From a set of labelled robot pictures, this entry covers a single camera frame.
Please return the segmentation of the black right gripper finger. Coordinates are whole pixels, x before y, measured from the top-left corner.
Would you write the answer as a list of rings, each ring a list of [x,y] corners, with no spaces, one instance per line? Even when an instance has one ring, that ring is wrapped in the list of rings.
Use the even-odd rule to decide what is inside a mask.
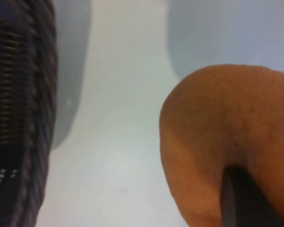
[[[284,227],[284,221],[243,168],[223,172],[220,207],[224,227]]]

